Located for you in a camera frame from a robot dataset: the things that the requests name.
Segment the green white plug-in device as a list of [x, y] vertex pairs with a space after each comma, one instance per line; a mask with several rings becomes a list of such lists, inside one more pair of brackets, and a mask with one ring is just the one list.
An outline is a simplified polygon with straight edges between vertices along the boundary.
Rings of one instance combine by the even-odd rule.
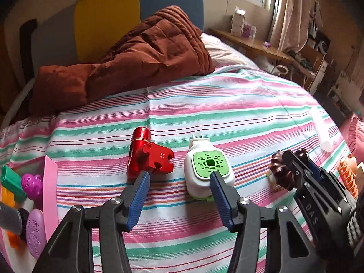
[[192, 198], [213, 201], [210, 175], [214, 171], [219, 172], [228, 185], [235, 184], [235, 175], [224, 151], [215, 147], [208, 137], [193, 135], [184, 159], [186, 188]]

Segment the brown pumpkin figure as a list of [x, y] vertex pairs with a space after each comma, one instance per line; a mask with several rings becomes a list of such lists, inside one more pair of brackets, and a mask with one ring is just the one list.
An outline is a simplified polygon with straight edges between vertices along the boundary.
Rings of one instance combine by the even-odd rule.
[[292, 163], [288, 162], [287, 165], [284, 162], [283, 154], [283, 150], [278, 150], [272, 155], [269, 169], [272, 172], [277, 185], [288, 191], [292, 191], [293, 189], [301, 190], [303, 186], [302, 175], [305, 170], [309, 170], [308, 153], [304, 148], [299, 148], [294, 152], [294, 156], [301, 161], [299, 167], [302, 170], [299, 171], [299, 174], [296, 174], [295, 170], [291, 171], [290, 167], [292, 166]]

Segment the red metallic cylinder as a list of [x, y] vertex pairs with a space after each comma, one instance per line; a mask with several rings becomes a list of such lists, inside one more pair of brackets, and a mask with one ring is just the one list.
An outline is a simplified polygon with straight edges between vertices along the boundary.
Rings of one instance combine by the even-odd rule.
[[141, 171], [145, 169], [145, 154], [143, 148], [151, 141], [151, 132], [146, 127], [137, 127], [133, 131], [130, 142], [126, 176], [129, 181], [134, 181]]

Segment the magenta perforated stand piece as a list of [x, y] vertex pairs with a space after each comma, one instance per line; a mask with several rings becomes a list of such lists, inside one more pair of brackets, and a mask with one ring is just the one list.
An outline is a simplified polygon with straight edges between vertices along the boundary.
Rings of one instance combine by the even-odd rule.
[[43, 202], [43, 180], [38, 174], [24, 174], [21, 178], [21, 187], [30, 200], [33, 200], [36, 205], [41, 205]]

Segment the lilac egg-shaped case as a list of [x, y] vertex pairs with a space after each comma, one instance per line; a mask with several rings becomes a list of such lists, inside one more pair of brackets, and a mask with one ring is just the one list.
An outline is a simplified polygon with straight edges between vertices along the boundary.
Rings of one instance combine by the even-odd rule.
[[26, 225], [26, 240], [30, 254], [38, 259], [47, 243], [43, 212], [39, 209], [33, 209], [29, 213]]

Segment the clear jar with black lid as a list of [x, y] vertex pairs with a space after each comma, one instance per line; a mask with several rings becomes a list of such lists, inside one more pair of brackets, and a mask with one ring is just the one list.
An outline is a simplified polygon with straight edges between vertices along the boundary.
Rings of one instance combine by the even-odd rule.
[[23, 208], [15, 209], [5, 203], [0, 203], [0, 226], [15, 235], [25, 233], [29, 212]]

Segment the green plastic stand piece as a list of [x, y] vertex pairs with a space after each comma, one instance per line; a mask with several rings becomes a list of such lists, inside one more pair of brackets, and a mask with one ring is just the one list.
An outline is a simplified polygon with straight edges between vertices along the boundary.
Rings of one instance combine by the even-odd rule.
[[21, 186], [21, 177], [7, 165], [1, 168], [1, 185], [14, 194], [16, 203], [23, 203], [27, 199]]

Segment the orange cube block cluster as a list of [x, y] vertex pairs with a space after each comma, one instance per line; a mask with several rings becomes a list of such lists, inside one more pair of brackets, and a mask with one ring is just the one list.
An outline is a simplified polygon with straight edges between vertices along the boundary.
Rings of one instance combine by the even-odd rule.
[[14, 250], [23, 250], [26, 247], [26, 243], [21, 239], [20, 236], [10, 231], [7, 231], [6, 234], [8, 236], [10, 247]]

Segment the red puzzle piece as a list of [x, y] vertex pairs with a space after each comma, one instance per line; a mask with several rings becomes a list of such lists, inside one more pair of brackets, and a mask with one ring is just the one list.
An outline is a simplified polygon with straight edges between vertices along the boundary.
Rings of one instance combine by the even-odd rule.
[[174, 157], [174, 152], [168, 147], [150, 142], [143, 148], [145, 154], [145, 169], [150, 174], [169, 174], [174, 170], [171, 159]]

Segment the yellow orange plastic comb piece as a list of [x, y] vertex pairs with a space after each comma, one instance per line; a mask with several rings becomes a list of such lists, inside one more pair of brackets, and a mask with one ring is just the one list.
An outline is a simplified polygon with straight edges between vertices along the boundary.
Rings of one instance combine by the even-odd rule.
[[14, 194], [7, 190], [5, 187], [1, 187], [1, 202], [12, 208], [14, 208], [16, 205], [14, 200]]

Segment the translucent white tube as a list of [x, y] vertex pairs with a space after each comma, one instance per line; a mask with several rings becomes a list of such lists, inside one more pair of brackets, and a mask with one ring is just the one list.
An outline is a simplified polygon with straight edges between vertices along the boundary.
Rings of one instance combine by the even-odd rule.
[[320, 140], [320, 148], [327, 153], [331, 153], [333, 151], [332, 142], [330, 140]]

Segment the striped pink green bedsheet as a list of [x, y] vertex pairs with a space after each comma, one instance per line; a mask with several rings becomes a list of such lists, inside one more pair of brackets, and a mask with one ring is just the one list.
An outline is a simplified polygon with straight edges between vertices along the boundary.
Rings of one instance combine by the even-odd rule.
[[[90, 208], [127, 185], [133, 131], [146, 127], [156, 144], [173, 150], [174, 170], [151, 180], [141, 217], [125, 240], [133, 272], [226, 272], [235, 235], [212, 202], [186, 189], [184, 159], [193, 135], [224, 151], [240, 195], [260, 206], [287, 206], [304, 218], [292, 192], [267, 174], [277, 150], [305, 148], [335, 172], [350, 150], [335, 122], [303, 88], [254, 68], [192, 76], [108, 96], [75, 110], [29, 117], [1, 132], [1, 164], [12, 168], [48, 156], [58, 166], [57, 214]], [[333, 151], [320, 148], [330, 140]]]

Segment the wooden side shelf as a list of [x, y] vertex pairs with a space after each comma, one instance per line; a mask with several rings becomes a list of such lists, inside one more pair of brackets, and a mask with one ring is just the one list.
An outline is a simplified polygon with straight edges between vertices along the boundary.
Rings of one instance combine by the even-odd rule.
[[324, 70], [321, 68], [324, 64], [324, 55], [316, 52], [316, 50], [310, 47], [305, 46], [299, 54], [301, 55], [300, 58], [309, 61], [312, 65], [312, 71], [303, 67], [295, 57], [292, 57], [283, 51], [279, 51], [277, 48], [266, 47], [263, 44], [263, 41], [258, 39], [238, 37], [227, 31], [214, 30], [212, 28], [209, 29], [209, 33], [223, 41], [231, 43], [235, 47], [243, 48], [246, 51], [246, 56], [250, 59], [254, 59], [258, 55], [263, 55], [270, 60], [292, 65], [297, 71], [305, 75], [306, 79], [312, 79], [313, 81], [318, 73], [324, 73]]

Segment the rust brown quilted blanket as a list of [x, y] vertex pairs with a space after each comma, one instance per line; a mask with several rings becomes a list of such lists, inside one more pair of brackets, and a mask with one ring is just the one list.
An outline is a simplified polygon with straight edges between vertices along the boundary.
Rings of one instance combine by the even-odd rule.
[[179, 6], [158, 10], [116, 42], [98, 63], [40, 67], [30, 113], [77, 109], [112, 94], [214, 71], [196, 27]]

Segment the beige curtain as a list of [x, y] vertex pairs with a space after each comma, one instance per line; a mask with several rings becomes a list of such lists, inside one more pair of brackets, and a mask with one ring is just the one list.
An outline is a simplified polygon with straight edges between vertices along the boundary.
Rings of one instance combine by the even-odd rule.
[[278, 0], [269, 42], [280, 51], [300, 51], [308, 39], [310, 0]]

